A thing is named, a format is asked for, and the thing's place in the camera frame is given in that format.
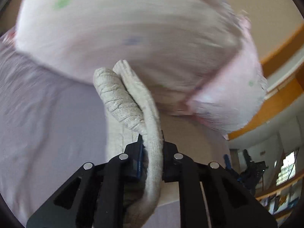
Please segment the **beige cable knit sweater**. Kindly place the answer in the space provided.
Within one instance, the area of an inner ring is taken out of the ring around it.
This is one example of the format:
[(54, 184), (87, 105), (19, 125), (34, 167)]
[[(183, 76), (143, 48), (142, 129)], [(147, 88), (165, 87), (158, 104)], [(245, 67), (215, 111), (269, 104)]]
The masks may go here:
[(177, 203), (177, 183), (161, 179), (163, 141), (175, 144), (178, 151), (195, 162), (224, 164), (228, 143), (217, 131), (181, 116), (160, 113), (151, 92), (125, 60), (113, 69), (99, 68), (93, 75), (107, 119), (107, 159), (125, 151), (139, 137), (144, 142), (143, 178), (125, 188), (124, 227), (142, 227), (161, 207)]

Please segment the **lavender textured bed sheet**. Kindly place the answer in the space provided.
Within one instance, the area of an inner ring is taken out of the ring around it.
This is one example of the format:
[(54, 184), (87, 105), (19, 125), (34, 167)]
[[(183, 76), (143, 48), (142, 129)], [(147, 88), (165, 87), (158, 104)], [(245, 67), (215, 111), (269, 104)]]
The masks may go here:
[(107, 121), (95, 88), (18, 53), (1, 36), (1, 205), (25, 226), (82, 164), (106, 159)]

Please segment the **wooden headboard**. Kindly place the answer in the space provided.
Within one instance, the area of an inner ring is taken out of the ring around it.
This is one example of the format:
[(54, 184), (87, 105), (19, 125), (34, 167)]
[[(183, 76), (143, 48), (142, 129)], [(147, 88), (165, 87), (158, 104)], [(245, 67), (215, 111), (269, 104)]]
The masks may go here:
[(303, 25), (262, 60), (262, 68), (268, 81), (265, 101), (244, 128), (228, 135), (230, 141), (265, 124), (303, 94)]

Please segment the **pink floral left pillow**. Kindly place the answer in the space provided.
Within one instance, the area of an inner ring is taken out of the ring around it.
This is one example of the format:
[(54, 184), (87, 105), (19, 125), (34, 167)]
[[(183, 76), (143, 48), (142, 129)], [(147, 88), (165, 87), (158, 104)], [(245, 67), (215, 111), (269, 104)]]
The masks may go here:
[(125, 60), (161, 111), (227, 134), (266, 95), (250, 28), (226, 0), (22, 0), (14, 44), (85, 83)]

